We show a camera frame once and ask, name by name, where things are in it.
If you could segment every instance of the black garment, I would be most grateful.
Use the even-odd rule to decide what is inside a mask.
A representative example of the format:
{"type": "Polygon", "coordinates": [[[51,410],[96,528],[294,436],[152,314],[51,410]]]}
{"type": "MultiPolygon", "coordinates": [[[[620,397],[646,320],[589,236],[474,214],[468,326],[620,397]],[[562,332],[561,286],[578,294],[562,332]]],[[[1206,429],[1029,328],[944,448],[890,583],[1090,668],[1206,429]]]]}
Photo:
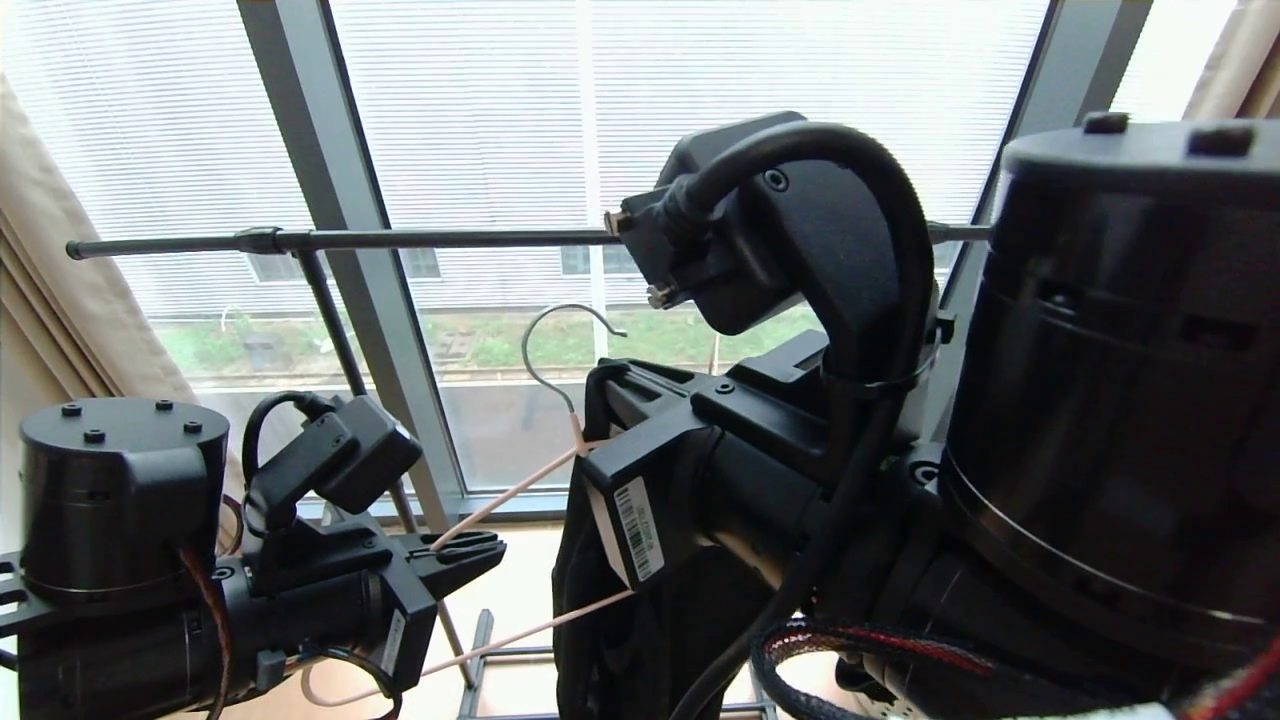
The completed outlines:
{"type": "MultiPolygon", "coordinates": [[[[626,373],[602,361],[586,379],[584,436],[609,436],[603,384],[626,373]]],[[[557,615],[626,588],[609,568],[581,469],[575,465],[559,553],[552,571],[557,615]]],[[[557,702],[562,720],[664,720],[685,689],[751,624],[772,591],[719,547],[695,553],[662,582],[556,628],[557,702]]],[[[719,716],[722,696],[699,720],[719,716]]]]}

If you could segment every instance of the cylindrical motor housing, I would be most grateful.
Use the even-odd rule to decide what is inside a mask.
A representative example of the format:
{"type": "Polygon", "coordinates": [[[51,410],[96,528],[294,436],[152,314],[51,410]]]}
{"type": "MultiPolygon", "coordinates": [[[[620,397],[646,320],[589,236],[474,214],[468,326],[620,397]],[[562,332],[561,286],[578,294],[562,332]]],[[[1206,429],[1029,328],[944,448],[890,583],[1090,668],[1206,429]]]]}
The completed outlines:
{"type": "Polygon", "coordinates": [[[27,587],[54,603],[156,605],[177,547],[212,564],[229,423],[183,402],[77,400],[22,421],[27,587]]]}
{"type": "Polygon", "coordinates": [[[1280,626],[1280,122],[1010,143],[941,475],[1042,601],[1201,667],[1280,626]]]}

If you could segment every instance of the window pane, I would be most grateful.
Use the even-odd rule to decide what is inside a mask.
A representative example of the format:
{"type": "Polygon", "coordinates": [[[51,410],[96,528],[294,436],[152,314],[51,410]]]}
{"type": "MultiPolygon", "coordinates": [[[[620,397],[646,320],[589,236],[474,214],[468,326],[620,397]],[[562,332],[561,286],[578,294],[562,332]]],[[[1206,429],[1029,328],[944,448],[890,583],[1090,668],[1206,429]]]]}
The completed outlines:
{"type": "MultiPolygon", "coordinates": [[[[334,0],[333,14],[396,227],[598,228],[605,209],[653,186],[684,135],[786,109],[877,137],[910,173],[931,219],[968,222],[1047,3],[927,5],[334,0]]],[[[517,468],[536,469],[562,445],[486,455],[475,439],[502,427],[500,442],[525,443],[558,427],[554,396],[515,384],[524,375],[509,363],[518,352],[513,325],[531,310],[604,297],[620,324],[635,327],[627,341],[603,338],[585,315],[575,318],[571,346],[549,345],[541,361],[566,382],[580,383],[604,352],[703,369],[710,359],[710,329],[691,307],[649,310],[646,283],[621,247],[604,250],[602,277],[591,275],[588,249],[451,249],[438,259],[440,281],[411,287],[431,320],[435,363],[452,368],[442,389],[472,487],[511,483],[517,468]],[[466,332],[484,342],[452,340],[466,332]],[[461,395],[481,391],[492,398],[461,395]],[[534,396],[548,416],[506,425],[534,396]],[[511,468],[485,465],[497,455],[511,468]]],[[[722,357],[812,325],[805,313],[723,340],[722,357]]]]}
{"type": "Polygon", "coordinates": [[[1156,0],[1112,110],[1134,122],[1180,120],[1236,0],[1156,0]]]}
{"type": "MultiPolygon", "coordinates": [[[[13,0],[18,100],[104,240],[311,227],[234,3],[13,0]]],[[[200,398],[238,433],[261,395],[343,387],[291,258],[120,258],[200,398]]],[[[265,455],[297,433],[273,414],[265,455]]]]}

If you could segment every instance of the curtain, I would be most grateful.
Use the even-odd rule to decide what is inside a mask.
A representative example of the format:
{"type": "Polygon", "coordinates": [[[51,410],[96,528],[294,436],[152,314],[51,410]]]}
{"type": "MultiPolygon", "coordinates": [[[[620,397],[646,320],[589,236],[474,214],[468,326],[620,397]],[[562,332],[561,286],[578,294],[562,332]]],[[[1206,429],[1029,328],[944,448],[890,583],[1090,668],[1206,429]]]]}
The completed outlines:
{"type": "MultiPolygon", "coordinates": [[[[64,250],[69,240],[97,236],[0,73],[0,507],[6,547],[19,539],[23,416],[74,397],[196,402],[115,263],[77,263],[64,250]]],[[[237,462],[228,468],[238,473],[237,462]]],[[[234,496],[243,486],[237,480],[229,483],[234,496]]],[[[224,527],[234,528],[233,518],[225,520],[224,527]]]]}
{"type": "Polygon", "coordinates": [[[1210,55],[1185,119],[1280,118],[1280,3],[1240,0],[1210,55]]]}

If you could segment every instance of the barcode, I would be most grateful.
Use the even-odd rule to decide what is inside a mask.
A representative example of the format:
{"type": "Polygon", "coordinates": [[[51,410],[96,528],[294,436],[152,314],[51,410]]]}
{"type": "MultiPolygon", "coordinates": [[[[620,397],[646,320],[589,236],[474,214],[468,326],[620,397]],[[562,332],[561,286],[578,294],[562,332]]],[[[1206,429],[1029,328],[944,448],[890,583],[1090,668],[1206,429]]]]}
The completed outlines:
{"type": "Polygon", "coordinates": [[[658,533],[653,525],[653,515],[649,507],[649,493],[645,492],[644,480],[635,479],[618,488],[613,493],[618,506],[618,519],[622,520],[622,534],[627,538],[627,550],[631,551],[631,562],[636,570],[636,579],[641,583],[662,569],[662,544],[658,542],[658,533]]]}

